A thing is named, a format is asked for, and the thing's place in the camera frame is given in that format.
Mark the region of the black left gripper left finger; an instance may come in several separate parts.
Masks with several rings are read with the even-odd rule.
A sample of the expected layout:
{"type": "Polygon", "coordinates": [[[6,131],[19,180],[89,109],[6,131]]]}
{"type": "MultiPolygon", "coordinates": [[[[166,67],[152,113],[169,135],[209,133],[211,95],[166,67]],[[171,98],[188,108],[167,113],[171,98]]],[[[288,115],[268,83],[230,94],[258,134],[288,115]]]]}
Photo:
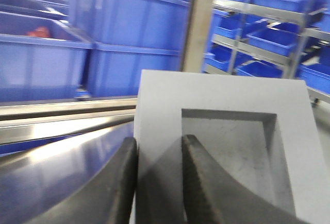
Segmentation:
{"type": "Polygon", "coordinates": [[[29,153],[42,186],[28,223],[128,223],[137,177],[131,136],[76,136],[29,153]]]}

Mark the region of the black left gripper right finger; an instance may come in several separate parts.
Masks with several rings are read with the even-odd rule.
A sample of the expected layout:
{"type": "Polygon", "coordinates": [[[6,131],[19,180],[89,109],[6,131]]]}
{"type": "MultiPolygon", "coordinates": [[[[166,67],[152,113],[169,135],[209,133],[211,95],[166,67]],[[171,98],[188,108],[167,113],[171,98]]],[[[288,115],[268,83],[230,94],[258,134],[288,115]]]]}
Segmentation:
{"type": "Polygon", "coordinates": [[[234,179],[196,136],[182,136],[181,152],[188,223],[303,223],[234,179]]]}

